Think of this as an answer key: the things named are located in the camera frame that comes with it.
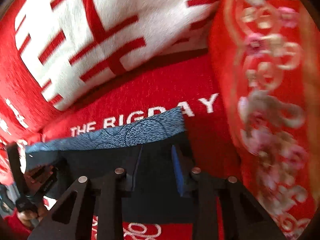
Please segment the person's left hand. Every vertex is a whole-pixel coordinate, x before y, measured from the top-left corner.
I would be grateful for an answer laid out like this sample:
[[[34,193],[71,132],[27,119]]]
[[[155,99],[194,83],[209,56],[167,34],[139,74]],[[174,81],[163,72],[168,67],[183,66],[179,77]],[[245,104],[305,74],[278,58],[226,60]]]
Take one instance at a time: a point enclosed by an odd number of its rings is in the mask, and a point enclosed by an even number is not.
[[[18,212],[17,217],[24,226],[28,228],[35,228],[35,226],[37,226],[39,222],[46,217],[47,213],[48,209],[46,206],[44,204],[40,204],[37,207],[36,212],[25,210]]]

